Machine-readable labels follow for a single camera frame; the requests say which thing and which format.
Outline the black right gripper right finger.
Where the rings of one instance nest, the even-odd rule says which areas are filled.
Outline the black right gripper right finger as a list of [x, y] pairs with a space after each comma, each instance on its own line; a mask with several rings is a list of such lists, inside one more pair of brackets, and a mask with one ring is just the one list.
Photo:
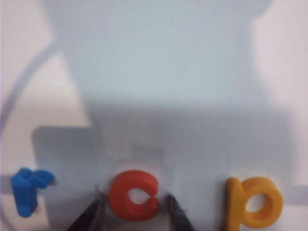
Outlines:
[[172, 194], [166, 196], [166, 203], [170, 220], [170, 231], [195, 231], [183, 209]]

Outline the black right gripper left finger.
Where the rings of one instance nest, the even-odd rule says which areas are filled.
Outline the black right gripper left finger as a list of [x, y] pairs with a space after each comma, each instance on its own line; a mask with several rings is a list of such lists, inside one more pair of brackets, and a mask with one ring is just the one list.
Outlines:
[[104, 231], [105, 230], [105, 195], [95, 185], [95, 198], [67, 231]]

